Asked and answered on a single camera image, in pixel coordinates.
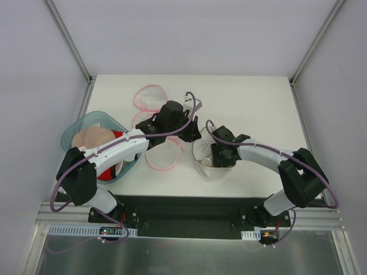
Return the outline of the cream mesh laundry bag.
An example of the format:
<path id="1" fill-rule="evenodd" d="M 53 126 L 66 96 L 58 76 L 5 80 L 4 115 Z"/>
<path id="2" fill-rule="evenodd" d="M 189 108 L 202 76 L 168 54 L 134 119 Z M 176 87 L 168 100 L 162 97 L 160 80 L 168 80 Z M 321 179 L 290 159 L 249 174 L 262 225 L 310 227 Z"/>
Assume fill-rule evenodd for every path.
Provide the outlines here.
<path id="1" fill-rule="evenodd" d="M 192 157 L 197 171 L 208 180 L 219 180 L 224 178 L 232 171 L 233 167 L 207 167 L 200 163 L 200 161 L 206 157 L 211 157 L 213 159 L 210 146 L 215 143 L 205 127 L 200 130 L 200 134 L 202 138 L 192 143 Z"/>

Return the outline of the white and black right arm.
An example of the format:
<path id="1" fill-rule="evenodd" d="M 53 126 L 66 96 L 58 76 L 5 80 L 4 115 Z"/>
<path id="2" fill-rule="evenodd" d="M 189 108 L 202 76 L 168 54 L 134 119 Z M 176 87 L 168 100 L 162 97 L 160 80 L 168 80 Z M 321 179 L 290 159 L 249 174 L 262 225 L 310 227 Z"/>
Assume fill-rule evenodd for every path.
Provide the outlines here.
<path id="1" fill-rule="evenodd" d="M 280 176 L 282 189 L 271 195 L 258 211 L 259 222 L 273 225 L 279 214 L 294 207 L 305 208 L 329 187 L 326 175 L 309 150 L 281 150 L 259 143 L 247 135 L 234 136 L 225 126 L 209 133 L 215 140 L 212 145 L 213 165 L 226 167 L 238 160 L 256 163 Z"/>

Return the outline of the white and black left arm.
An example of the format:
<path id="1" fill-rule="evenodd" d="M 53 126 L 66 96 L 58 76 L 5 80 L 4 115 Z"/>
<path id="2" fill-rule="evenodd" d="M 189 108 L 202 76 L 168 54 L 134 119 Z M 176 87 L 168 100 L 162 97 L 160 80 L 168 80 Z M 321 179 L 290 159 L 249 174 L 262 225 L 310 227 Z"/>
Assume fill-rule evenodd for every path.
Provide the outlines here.
<path id="1" fill-rule="evenodd" d="M 77 147 L 69 149 L 56 175 L 52 198 L 62 188 L 74 205 L 89 205 L 101 212 L 107 222 L 117 222 L 122 205 L 111 192 L 97 186 L 98 176 L 114 164 L 163 144 L 168 137 L 176 136 L 189 143 L 200 139 L 196 110 L 201 104 L 196 99 L 187 102 L 190 108 L 168 101 L 151 118 L 101 146 L 84 151 Z"/>

